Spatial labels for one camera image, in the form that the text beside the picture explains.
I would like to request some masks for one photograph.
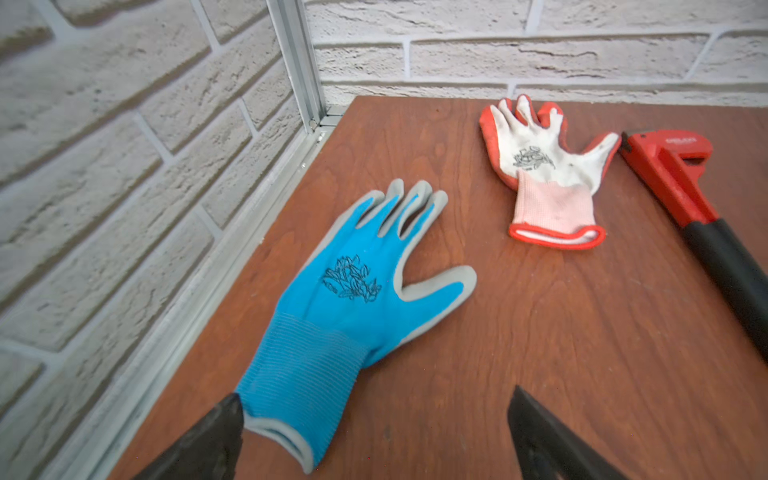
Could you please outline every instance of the red pipe wrench head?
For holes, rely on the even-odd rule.
[[[625,132],[619,152],[677,224],[685,227],[718,218],[698,185],[712,150],[710,141],[694,132],[657,130]]]

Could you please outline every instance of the black scribble drawing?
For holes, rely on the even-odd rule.
[[[530,147],[527,150],[523,148],[515,155],[515,166],[523,170],[536,170],[543,164],[550,164],[552,168],[556,168],[552,160],[539,147]]]
[[[367,277],[371,269],[367,265],[360,265],[360,257],[340,257],[336,260],[336,268],[326,268],[323,274],[323,285],[334,292],[339,298],[354,300],[361,296],[363,300],[372,302],[382,291],[382,286],[376,284],[376,279],[371,283]]]

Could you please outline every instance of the red cuff trim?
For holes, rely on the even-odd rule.
[[[540,240],[538,238],[530,238],[518,233],[518,230],[525,230],[528,232],[540,233],[548,237],[561,238],[563,240],[576,240],[579,237],[583,237],[588,232],[597,232],[598,236],[587,243],[552,243],[546,240]],[[542,245],[543,247],[557,248],[559,250],[589,250],[595,248],[597,245],[603,243],[605,240],[605,229],[598,225],[590,225],[584,227],[576,233],[562,233],[555,232],[553,230],[547,230],[546,228],[536,227],[534,225],[528,225],[527,223],[513,223],[509,226],[509,236],[516,238],[526,243],[534,243],[536,245]]]

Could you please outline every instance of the blue ribbed cuff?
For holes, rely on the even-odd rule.
[[[341,332],[275,313],[237,386],[245,427],[278,441],[310,473],[331,443],[368,353]]]

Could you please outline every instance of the glove cuff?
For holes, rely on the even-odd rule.
[[[603,243],[605,229],[594,224],[592,194],[586,186],[537,182],[522,170],[518,184],[510,236],[563,250],[586,250]]]
[[[237,386],[245,428],[280,443],[311,473],[368,353],[341,332],[275,313]]]

